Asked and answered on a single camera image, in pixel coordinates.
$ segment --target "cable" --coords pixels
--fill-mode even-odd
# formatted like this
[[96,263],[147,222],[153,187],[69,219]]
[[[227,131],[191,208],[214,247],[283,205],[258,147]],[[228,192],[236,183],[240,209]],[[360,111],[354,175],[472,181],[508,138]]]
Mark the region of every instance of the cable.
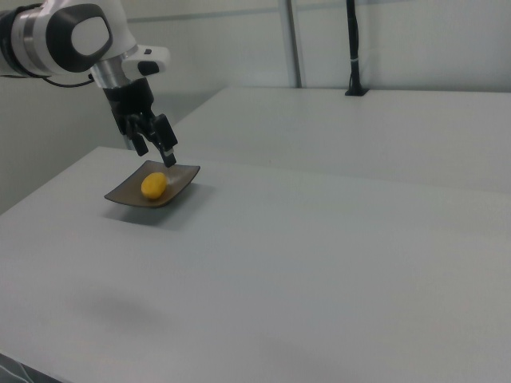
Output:
[[6,373],[8,373],[11,377],[14,377],[16,379],[19,379],[20,381],[23,381],[24,383],[33,383],[33,382],[29,382],[27,381],[26,379],[22,378],[22,377],[19,377],[18,375],[16,375],[15,373],[11,373],[8,369],[6,369],[3,365],[0,365],[0,369],[3,369]]
[[[0,76],[0,77],[4,77],[4,78],[30,78],[30,77],[23,77],[23,76],[11,76],[11,75],[5,75],[5,76]],[[86,86],[86,85],[89,85],[89,84],[92,84],[94,82],[94,79],[90,79],[86,82],[82,82],[80,84],[70,84],[70,85],[67,85],[67,84],[59,84],[57,82],[53,82],[51,80],[48,80],[48,77],[36,77],[36,78],[41,78],[43,81],[46,81],[48,84],[51,84],[53,86],[57,86],[59,88],[80,88],[81,86]]]
[[48,84],[51,84],[53,86],[58,86],[59,88],[80,88],[81,86],[86,86],[86,85],[89,85],[89,84],[92,84],[94,82],[94,79],[91,79],[91,80],[88,80],[86,82],[82,82],[81,84],[71,84],[71,85],[67,85],[67,84],[58,84],[57,82],[53,82],[51,80],[48,80],[48,78],[46,77],[43,77],[42,78],[43,81],[46,81]]
[[25,366],[22,365],[21,363],[18,363],[20,368],[22,369],[23,373],[25,374],[26,378],[28,379],[28,381],[30,383],[34,383],[34,381],[32,380],[32,378],[30,377],[29,373],[26,372],[26,369],[25,369]]

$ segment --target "white wall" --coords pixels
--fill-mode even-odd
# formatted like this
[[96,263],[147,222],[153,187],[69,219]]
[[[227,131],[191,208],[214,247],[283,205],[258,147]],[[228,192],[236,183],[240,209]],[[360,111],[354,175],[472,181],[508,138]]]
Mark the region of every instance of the white wall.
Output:
[[[296,0],[308,87],[346,87],[346,2]],[[511,90],[509,0],[357,1],[373,89]]]

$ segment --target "dark plate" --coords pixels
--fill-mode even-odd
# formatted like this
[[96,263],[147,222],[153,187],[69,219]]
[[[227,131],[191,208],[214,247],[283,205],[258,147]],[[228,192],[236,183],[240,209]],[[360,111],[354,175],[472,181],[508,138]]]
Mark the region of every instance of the dark plate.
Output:
[[[109,201],[134,207],[158,208],[168,205],[196,177],[200,166],[174,165],[167,168],[154,161],[146,161],[125,182],[112,190],[105,198]],[[142,195],[141,185],[151,173],[164,173],[167,176],[167,189],[159,199],[150,200]]]

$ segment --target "black cable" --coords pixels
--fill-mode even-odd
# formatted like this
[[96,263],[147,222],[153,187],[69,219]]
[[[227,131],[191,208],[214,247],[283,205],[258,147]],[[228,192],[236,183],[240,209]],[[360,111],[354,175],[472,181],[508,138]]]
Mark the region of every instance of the black cable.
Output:
[[92,84],[94,82],[94,79],[91,79],[91,80],[88,80],[86,82],[82,82],[80,84],[71,84],[71,85],[67,85],[67,84],[58,84],[57,82],[53,82],[51,80],[48,80],[48,78],[46,77],[43,77],[42,78],[43,81],[46,81],[48,84],[51,84],[53,86],[58,86],[59,88],[80,88],[81,86],[86,86],[86,85],[89,85],[89,84]]
[[[4,78],[31,78],[31,77],[23,77],[23,76],[11,76],[9,74],[7,75],[4,75],[4,76],[0,76],[0,77],[4,77]],[[89,84],[92,84],[94,82],[94,79],[91,78],[91,76],[89,76],[90,80],[86,81],[86,82],[82,82],[80,84],[59,84],[57,82],[53,82],[51,80],[48,79],[48,77],[39,77],[41,78],[43,81],[46,81],[48,84],[51,84],[53,86],[57,86],[59,88],[68,88],[68,89],[71,89],[71,88],[80,88],[81,86],[86,86],[86,85],[89,85]]]

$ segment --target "yellow fruit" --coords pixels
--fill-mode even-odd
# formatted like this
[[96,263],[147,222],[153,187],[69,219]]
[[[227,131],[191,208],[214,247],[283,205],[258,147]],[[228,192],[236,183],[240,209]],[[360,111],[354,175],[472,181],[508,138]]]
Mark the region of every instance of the yellow fruit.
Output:
[[142,194],[148,199],[159,199],[167,188],[167,177],[163,173],[149,174],[142,182]]

